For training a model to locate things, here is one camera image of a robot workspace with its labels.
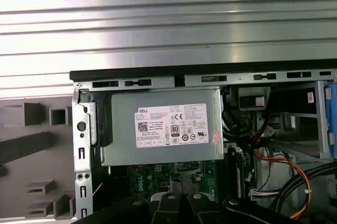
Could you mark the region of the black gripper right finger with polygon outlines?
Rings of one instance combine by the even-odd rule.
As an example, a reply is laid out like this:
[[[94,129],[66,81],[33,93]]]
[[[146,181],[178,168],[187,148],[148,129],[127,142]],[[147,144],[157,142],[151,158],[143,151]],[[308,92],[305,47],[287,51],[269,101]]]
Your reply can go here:
[[[295,223],[251,201],[237,197],[236,176],[220,174],[218,201],[195,191],[190,175],[183,175],[183,223]]]

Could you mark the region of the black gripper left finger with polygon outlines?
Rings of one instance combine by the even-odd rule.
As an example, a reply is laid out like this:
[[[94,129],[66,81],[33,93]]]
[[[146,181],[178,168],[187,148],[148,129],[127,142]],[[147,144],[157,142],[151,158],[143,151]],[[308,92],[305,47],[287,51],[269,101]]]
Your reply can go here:
[[[103,208],[76,223],[179,223],[180,210],[186,199],[185,174],[171,175],[170,191],[152,194],[149,201],[132,196]]]

